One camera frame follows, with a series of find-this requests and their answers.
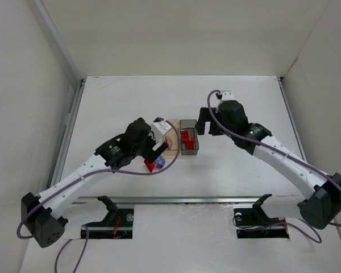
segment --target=red object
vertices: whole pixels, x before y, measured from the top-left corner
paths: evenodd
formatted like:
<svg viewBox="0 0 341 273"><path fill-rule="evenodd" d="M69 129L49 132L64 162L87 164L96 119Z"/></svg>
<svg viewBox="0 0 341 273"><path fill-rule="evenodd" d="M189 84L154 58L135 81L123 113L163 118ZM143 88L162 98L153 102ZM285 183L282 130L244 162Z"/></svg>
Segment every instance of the red object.
<svg viewBox="0 0 341 273"><path fill-rule="evenodd" d="M144 160L145 166L147 166L150 172L153 172L155 169L155 163L149 163L146 159Z"/></svg>
<svg viewBox="0 0 341 273"><path fill-rule="evenodd" d="M196 138L189 139L188 131L181 131L182 142L186 144L187 150L194 150Z"/></svg>
<svg viewBox="0 0 341 273"><path fill-rule="evenodd" d="M118 216L118 217L116 218L116 226L115 226L114 229L113 229L114 239L116 238L116 234L117 234L117 232L118 232L118 228L119 228L120 222L121 222L121 219L120 219L120 216Z"/></svg>

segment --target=blue object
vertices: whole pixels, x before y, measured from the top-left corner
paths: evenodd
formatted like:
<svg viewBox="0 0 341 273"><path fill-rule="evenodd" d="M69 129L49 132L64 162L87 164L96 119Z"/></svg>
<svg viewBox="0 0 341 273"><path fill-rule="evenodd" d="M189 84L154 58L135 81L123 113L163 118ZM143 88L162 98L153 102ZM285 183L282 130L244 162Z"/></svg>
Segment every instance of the blue object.
<svg viewBox="0 0 341 273"><path fill-rule="evenodd" d="M160 155L160 156L158 156L158 158L154 161L154 163L155 163L155 167L156 167L157 169L162 169L163 166L165 165L165 159L164 159L164 157L162 157L162 156Z"/></svg>

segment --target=white wall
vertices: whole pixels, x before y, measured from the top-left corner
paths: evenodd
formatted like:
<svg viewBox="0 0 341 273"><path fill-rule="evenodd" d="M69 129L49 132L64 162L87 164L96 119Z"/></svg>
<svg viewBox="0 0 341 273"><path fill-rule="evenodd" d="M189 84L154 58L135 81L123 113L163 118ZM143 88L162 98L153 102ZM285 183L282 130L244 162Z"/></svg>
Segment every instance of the white wall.
<svg viewBox="0 0 341 273"><path fill-rule="evenodd" d="M328 1L43 0L82 76L284 76Z"/></svg>
<svg viewBox="0 0 341 273"><path fill-rule="evenodd" d="M0 0L0 272L15 272L20 199L48 179L69 82L25 0Z"/></svg>
<svg viewBox="0 0 341 273"><path fill-rule="evenodd" d="M308 161L341 173L341 0L328 4L283 86Z"/></svg>

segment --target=white table surface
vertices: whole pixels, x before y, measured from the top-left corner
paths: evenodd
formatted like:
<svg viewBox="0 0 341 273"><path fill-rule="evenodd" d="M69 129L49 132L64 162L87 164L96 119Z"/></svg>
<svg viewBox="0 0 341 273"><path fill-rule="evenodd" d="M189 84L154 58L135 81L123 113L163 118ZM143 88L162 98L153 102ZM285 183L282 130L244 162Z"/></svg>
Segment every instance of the white table surface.
<svg viewBox="0 0 341 273"><path fill-rule="evenodd" d="M320 231L318 245L293 228L290 239L237 239L227 205L137 205L134 216L133 239L90 240L77 273L341 273L341 241L332 226ZM21 273L53 272L65 241L41 249L31 239ZM73 271L83 244L66 247L59 273Z"/></svg>
<svg viewBox="0 0 341 273"><path fill-rule="evenodd" d="M200 107L206 106L207 95L214 89L231 90L244 105L250 122L261 123L300 155L275 76L88 77L62 177L78 168L100 144L123 133L138 117L147 122L156 117L198 119ZM216 98L212 103L217 105ZM273 168L237 148L225 136L200 136L199 146L196 157L180 158L160 175L116 174L83 197L300 195ZM133 160L126 169L147 171L141 158Z"/></svg>

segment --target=metal frame edge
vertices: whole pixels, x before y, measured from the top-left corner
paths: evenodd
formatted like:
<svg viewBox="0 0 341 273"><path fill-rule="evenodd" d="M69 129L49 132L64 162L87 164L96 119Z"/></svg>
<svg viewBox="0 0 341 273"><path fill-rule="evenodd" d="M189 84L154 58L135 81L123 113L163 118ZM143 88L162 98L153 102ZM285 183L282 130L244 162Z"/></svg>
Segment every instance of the metal frame edge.
<svg viewBox="0 0 341 273"><path fill-rule="evenodd" d="M66 113L64 116L63 126L65 126L65 132L64 132L63 137L62 138L59 137L58 139L57 147L59 147L59 152L57 153L57 156L53 157L53 162L52 162L53 171L48 178L46 188L50 188L51 186L57 184L62 177L64 163L67 157L68 147L69 147L70 139L72 137L74 124L76 122L78 109L80 108L80 102L81 102L82 94L84 92L84 87L85 87L85 80L81 80L78 85L74 99L72 103L70 104L71 105L70 112Z"/></svg>
<svg viewBox="0 0 341 273"><path fill-rule="evenodd" d="M238 204L256 202L260 197L109 197L116 204L156 205L156 204ZM76 203L93 201L94 197L80 197Z"/></svg>
<svg viewBox="0 0 341 273"><path fill-rule="evenodd" d="M61 37L52 18L49 16L45 5L41 0L27 0L35 19L38 22L50 48L52 49L57 61L60 63L66 74L73 90L76 90L78 82L82 79L74 61Z"/></svg>
<svg viewBox="0 0 341 273"><path fill-rule="evenodd" d="M298 148L300 149L300 153L302 155L302 159L304 161L306 161L306 154L305 154L305 152L303 150L301 139L300 139L300 135L298 134L296 123L294 122L294 119L293 119L293 116L292 116L292 112L290 111L288 100L286 99L286 95L285 95L285 92L284 92L282 81L281 81L280 77L277 77L277 79L278 79L278 84L279 84L280 91L281 91L282 96L283 96L284 104L285 104L286 110L288 112L288 116L289 116L290 122L292 124L294 135L296 136L296 139L297 139Z"/></svg>

